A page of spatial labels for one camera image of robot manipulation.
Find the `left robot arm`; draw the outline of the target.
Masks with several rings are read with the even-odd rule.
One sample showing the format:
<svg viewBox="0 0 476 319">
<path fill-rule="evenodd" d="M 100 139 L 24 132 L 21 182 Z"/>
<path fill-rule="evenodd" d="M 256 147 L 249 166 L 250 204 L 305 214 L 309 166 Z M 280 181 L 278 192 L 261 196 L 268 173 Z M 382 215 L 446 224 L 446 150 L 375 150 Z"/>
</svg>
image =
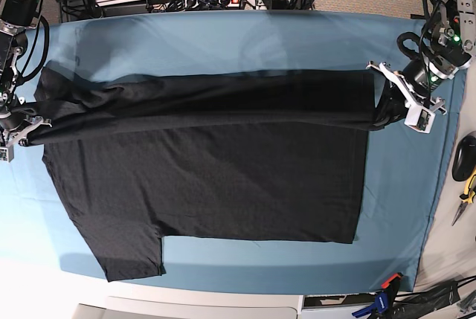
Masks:
<svg viewBox="0 0 476 319">
<path fill-rule="evenodd" d="M 396 44 L 409 63 L 393 71 L 385 62 L 368 62 L 385 86 L 376 107 L 373 129 L 402 120 L 412 130 L 428 134 L 446 102 L 434 92 L 475 60 L 475 0 L 422 0 L 420 33 L 405 32 Z"/>
</svg>

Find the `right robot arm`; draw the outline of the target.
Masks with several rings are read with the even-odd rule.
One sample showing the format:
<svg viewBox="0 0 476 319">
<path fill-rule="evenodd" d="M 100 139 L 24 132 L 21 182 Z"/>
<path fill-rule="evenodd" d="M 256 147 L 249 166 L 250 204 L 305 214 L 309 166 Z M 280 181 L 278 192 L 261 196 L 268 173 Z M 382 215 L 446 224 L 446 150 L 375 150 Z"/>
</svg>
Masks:
<svg viewBox="0 0 476 319">
<path fill-rule="evenodd" d="M 13 112 L 20 99 L 16 89 L 25 79 L 17 61 L 28 48 L 26 31 L 44 21 L 44 0 L 1 0 L 1 151 L 8 152 L 22 132 L 31 128 L 27 115 Z"/>
</svg>

